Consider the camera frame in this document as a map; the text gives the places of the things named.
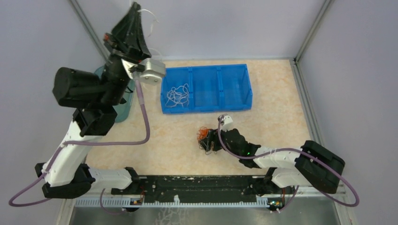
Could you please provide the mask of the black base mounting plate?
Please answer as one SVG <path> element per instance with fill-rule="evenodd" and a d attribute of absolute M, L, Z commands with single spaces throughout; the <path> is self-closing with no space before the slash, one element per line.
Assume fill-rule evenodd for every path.
<path fill-rule="evenodd" d="M 137 193 L 145 192 L 147 203 L 254 202 L 257 196 L 280 194 L 280 188 L 264 176 L 146 176 Z"/>

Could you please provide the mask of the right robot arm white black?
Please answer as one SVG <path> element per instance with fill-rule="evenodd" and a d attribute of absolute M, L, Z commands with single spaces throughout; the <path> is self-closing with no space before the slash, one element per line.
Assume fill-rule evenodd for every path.
<path fill-rule="evenodd" d="M 217 152 L 225 145 L 245 167 L 267 168 L 264 187 L 270 193 L 299 185 L 334 194 L 345 167 L 342 158 L 311 140 L 299 148 L 273 149 L 248 142 L 236 128 L 220 135 L 216 129 L 203 128 L 197 140 L 205 152 Z"/>

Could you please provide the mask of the aluminium frame rail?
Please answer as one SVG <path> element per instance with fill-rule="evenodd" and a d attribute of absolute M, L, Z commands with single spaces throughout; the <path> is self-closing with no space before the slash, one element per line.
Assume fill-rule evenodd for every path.
<path fill-rule="evenodd" d="M 309 95 L 308 88 L 305 83 L 299 63 L 296 61 L 295 58 L 293 58 L 290 59 L 290 65 L 292 68 L 293 77 L 297 86 L 310 137 L 317 143 L 323 145 L 324 140 L 321 135 L 317 117 L 315 115 L 313 102 Z M 336 212 L 336 217 L 339 225 L 356 225 L 358 223 L 358 220 L 354 215 L 352 208 L 338 204 L 335 201 L 332 201 L 331 203 L 333 205 L 334 211 Z"/>

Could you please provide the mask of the teal translucent plastic tray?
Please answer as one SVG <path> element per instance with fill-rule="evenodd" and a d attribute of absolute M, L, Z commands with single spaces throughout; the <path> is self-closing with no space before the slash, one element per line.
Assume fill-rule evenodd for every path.
<path fill-rule="evenodd" d="M 126 101 L 123 104 L 119 104 L 114 106 L 114 109 L 117 113 L 117 117 L 115 119 L 115 123 L 121 123 L 123 121 L 125 121 L 130 113 L 130 108 L 132 105 L 132 99 L 134 96 L 134 91 L 135 91 L 135 85 L 134 85 L 134 81 L 130 80 L 127 89 L 123 95 L 123 99 Z"/>

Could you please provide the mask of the blue three-compartment plastic bin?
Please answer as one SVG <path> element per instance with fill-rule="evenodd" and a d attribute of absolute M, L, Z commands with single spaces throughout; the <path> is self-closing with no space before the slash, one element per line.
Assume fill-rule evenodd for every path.
<path fill-rule="evenodd" d="M 164 114 L 250 110 L 253 91 L 246 64 L 172 67 L 161 84 Z"/>

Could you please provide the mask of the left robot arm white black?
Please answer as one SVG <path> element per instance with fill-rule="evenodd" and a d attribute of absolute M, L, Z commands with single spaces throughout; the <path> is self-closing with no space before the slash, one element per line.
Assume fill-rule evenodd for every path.
<path fill-rule="evenodd" d="M 146 135 L 144 140 L 119 141 L 118 145 L 141 145 L 150 137 L 148 116 L 138 74 L 145 70 L 151 54 L 145 43 L 141 24 L 141 6 L 133 2 L 127 14 L 104 35 L 110 55 L 102 75 L 61 67 L 58 69 L 53 95 L 60 106 L 75 111 L 68 131 L 50 160 L 35 166 L 44 178 L 44 197 L 74 199 L 90 190 L 111 189 L 112 194 L 135 194 L 141 182 L 131 167 L 119 170 L 95 169 L 84 163 L 93 146 L 112 128 L 117 117 L 114 107 L 124 104 L 124 94 L 131 81 L 135 83 Z"/>

